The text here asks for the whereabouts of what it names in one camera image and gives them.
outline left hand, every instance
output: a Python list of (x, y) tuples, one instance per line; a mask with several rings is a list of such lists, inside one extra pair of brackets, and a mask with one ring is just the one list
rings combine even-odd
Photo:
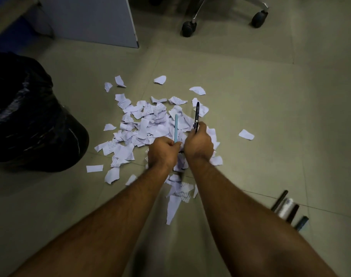
[(150, 144), (148, 151), (148, 167), (163, 166), (169, 171), (177, 164), (181, 142), (176, 142), (168, 137), (156, 138)]

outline forearm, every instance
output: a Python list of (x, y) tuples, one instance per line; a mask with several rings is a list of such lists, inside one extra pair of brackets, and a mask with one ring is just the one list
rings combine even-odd
[(150, 168), (12, 276), (121, 276), (168, 173)]
[(233, 276), (335, 276), (289, 224), (204, 159), (188, 160), (211, 232)]

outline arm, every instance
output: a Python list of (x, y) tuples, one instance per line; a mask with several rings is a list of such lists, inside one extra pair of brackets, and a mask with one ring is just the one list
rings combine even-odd
[(213, 144), (205, 123), (188, 135), (184, 152), (210, 230), (232, 276), (336, 276), (293, 227), (209, 163)]
[(177, 163), (180, 142), (157, 138), (150, 168), (113, 199), (50, 242), (22, 265), (21, 276), (121, 276), (159, 190)]

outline white marker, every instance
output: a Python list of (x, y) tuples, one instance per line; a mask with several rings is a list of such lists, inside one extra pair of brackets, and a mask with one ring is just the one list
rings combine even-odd
[(293, 205), (293, 199), (292, 198), (286, 199), (285, 202), (283, 203), (281, 209), (278, 212), (278, 216), (281, 219), (283, 219), (292, 205)]

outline hand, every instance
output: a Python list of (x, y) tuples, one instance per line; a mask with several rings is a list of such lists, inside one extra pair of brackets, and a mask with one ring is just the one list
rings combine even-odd
[(150, 144), (148, 151), (148, 167), (162, 166), (169, 171), (177, 164), (179, 148), (181, 142), (176, 142), (168, 137), (156, 138), (155, 141)]
[(201, 121), (199, 125), (197, 133), (192, 129), (184, 143), (184, 155), (188, 162), (195, 158), (209, 161), (214, 152), (211, 137), (206, 133), (206, 124)]

